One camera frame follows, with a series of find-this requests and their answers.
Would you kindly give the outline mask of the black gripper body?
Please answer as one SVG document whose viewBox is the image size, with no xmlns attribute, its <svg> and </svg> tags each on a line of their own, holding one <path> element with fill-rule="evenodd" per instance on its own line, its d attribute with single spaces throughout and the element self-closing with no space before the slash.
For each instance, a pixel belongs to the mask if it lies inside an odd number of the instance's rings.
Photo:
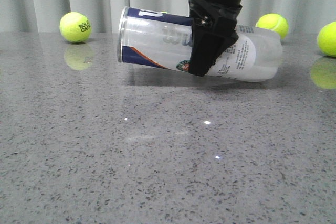
<svg viewBox="0 0 336 224">
<path fill-rule="evenodd" d="M 228 6 L 206 0 L 189 0 L 188 3 L 193 35 L 231 35 L 235 31 L 241 4 Z"/>
</svg>

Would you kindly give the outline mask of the black gripper finger can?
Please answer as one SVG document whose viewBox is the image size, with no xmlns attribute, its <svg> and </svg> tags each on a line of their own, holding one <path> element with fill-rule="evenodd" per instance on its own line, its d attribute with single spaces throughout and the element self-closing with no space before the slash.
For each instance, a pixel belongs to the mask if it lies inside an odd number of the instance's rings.
<svg viewBox="0 0 336 224">
<path fill-rule="evenodd" d="M 205 76 L 216 63 L 217 58 L 238 40 L 235 31 L 227 36 L 204 31 L 194 31 L 192 35 L 193 47 L 188 72 L 200 77 Z"/>
</svg>

